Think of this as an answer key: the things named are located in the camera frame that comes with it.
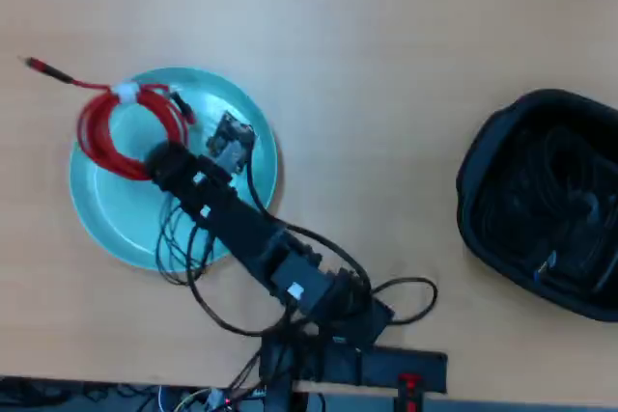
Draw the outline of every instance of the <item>white label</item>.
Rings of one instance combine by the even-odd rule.
[[[299,284],[297,284],[296,282],[294,282],[293,284],[290,285],[290,287],[288,288],[288,293],[296,300],[298,301],[300,299],[300,296],[302,296],[302,293],[305,291],[305,288],[301,287]]]
[[[206,175],[204,173],[198,171],[197,174],[195,176],[193,176],[193,183],[195,183],[197,185],[205,177],[206,177]]]

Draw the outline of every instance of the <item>table surface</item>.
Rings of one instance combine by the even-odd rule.
[[[618,405],[618,325],[471,257],[455,192],[480,124],[519,95],[618,102],[618,0],[0,0],[0,41],[0,374],[223,385],[258,346],[82,229],[67,166],[89,94],[16,59],[34,55],[100,82],[170,65],[226,76],[278,136],[280,216],[344,245],[376,284],[438,282],[435,311],[379,343],[447,352],[451,398]],[[245,327],[280,312],[232,259],[200,287]],[[398,314],[427,298],[384,296]]]

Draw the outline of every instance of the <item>coiled red cable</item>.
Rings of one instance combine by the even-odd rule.
[[[79,147],[101,168],[118,176],[132,180],[151,179],[143,162],[124,156],[114,147],[109,120],[121,100],[110,86],[78,81],[36,58],[26,59],[25,64],[31,69],[66,84],[102,91],[101,94],[91,99],[79,113],[77,118]],[[156,90],[170,92],[168,86],[163,84],[143,84],[139,86],[139,92],[136,95],[137,103],[158,118],[167,132],[169,141],[186,145],[188,124],[194,123],[190,108],[176,95],[175,101],[180,105],[179,109],[168,98],[155,92]]]

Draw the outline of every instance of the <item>black wire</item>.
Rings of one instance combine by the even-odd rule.
[[[184,211],[182,211],[180,206],[175,206],[172,208],[173,200],[174,197],[169,195],[161,209],[159,216],[160,229],[156,246],[154,248],[154,258],[158,272],[167,282],[173,285],[186,286],[188,285],[187,281],[183,280],[178,272],[174,270],[174,262],[181,265],[184,270],[185,263],[189,260],[190,266],[195,267],[193,270],[193,279],[197,280],[206,272],[206,268],[208,266],[208,255],[205,253],[200,261],[196,261],[193,258],[190,258],[190,255],[185,253],[176,241],[176,228],[178,227]],[[169,263],[167,267],[163,264],[161,257],[162,242],[165,242],[168,247]]]
[[[367,291],[371,291],[371,280],[369,279],[369,275],[367,271],[360,265],[346,250],[341,248],[339,245],[326,238],[325,236],[320,235],[319,233],[315,233],[304,227],[296,226],[294,224],[290,224],[285,222],[268,212],[262,200],[260,200],[260,196],[258,195],[258,191],[255,188],[255,183],[253,179],[253,156],[249,156],[247,160],[247,185],[249,187],[249,194],[251,195],[251,199],[253,203],[258,208],[258,210],[270,221],[278,222],[283,224],[289,231],[294,233],[300,233],[301,235],[306,236],[307,238],[311,238],[312,240],[316,240],[322,246],[328,248],[334,254],[339,256],[344,262],[346,262],[354,272],[360,277],[363,286]]]
[[[196,224],[195,226],[193,226],[193,229],[191,229],[191,233],[189,234],[187,250],[186,250],[186,253],[188,256],[191,256],[191,252],[193,250],[193,241],[195,240],[195,234],[197,234],[198,230],[199,230],[199,226]],[[214,236],[212,236],[212,234],[209,234],[209,238],[208,238],[207,245],[206,245],[205,256],[208,256],[212,252],[213,243],[214,243]],[[186,260],[186,282],[189,288],[191,289],[191,293],[193,294],[193,297],[195,298],[197,303],[204,310],[204,312],[208,314],[209,317],[214,321],[214,323],[216,323],[222,329],[227,330],[232,333],[236,333],[237,335],[243,335],[244,337],[261,338],[264,335],[277,332],[281,330],[284,326],[289,325],[290,316],[292,315],[292,312],[294,311],[291,307],[286,307],[281,318],[279,318],[279,320],[277,320],[273,325],[263,330],[245,330],[242,328],[238,328],[237,326],[232,325],[231,323],[225,321],[208,305],[208,303],[204,300],[204,298],[200,294],[200,291],[197,289],[195,285],[195,278],[194,278],[193,272],[191,271],[190,265],[191,265],[190,260],[187,259]]]
[[[432,289],[432,300],[423,310],[419,311],[415,315],[406,317],[406,318],[391,320],[388,325],[408,325],[408,324],[417,322],[418,320],[426,316],[428,313],[430,313],[432,309],[434,308],[435,303],[437,302],[437,285],[425,277],[400,277],[397,279],[391,279],[389,281],[384,282],[382,285],[375,287],[372,290],[372,294],[378,294],[387,288],[394,287],[395,285],[401,285],[401,284],[427,285],[429,288]]]
[[[322,405],[322,412],[326,412],[326,399],[324,399],[324,395],[322,393],[318,393],[318,398],[320,399],[320,404]]]

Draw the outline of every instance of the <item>round plate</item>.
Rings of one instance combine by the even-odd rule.
[[[213,135],[225,111],[245,124],[251,124],[257,135],[253,150],[254,180],[260,199],[270,203],[277,180],[277,149],[267,120],[241,89],[220,76],[200,69],[164,68],[132,78],[139,83],[175,85],[197,119],[189,130],[189,149],[195,154],[206,152],[206,141]],[[112,139],[121,153],[144,160],[156,144],[166,140],[158,119],[138,104],[117,109],[110,121]],[[73,144],[69,169],[70,194],[84,228],[109,253],[128,264],[157,270],[155,246],[160,231],[161,208],[166,194],[149,181],[123,179],[90,160]],[[246,169],[234,176],[232,185],[239,197],[253,205],[246,182]],[[183,215],[176,228],[176,239],[185,249],[193,222]],[[193,258],[199,260],[206,243],[200,231],[193,247]],[[227,254],[216,242],[213,260]],[[161,259],[168,270],[169,252],[161,246]]]

